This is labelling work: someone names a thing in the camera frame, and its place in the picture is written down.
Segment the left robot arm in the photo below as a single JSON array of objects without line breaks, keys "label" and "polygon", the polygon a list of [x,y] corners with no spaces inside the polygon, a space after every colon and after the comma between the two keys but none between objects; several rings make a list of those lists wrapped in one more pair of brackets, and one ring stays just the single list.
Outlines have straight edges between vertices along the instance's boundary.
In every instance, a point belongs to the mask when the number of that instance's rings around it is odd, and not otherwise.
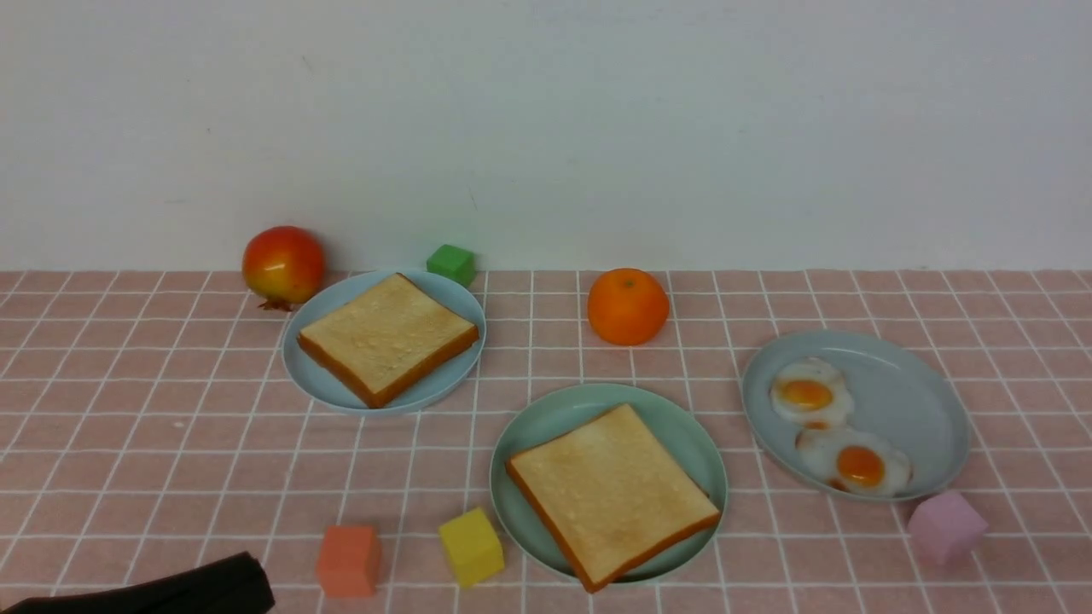
[{"label": "left robot arm", "polygon": [[4,613],[269,613],[274,606],[276,597],[260,560],[240,552],[153,582],[24,599]]}]

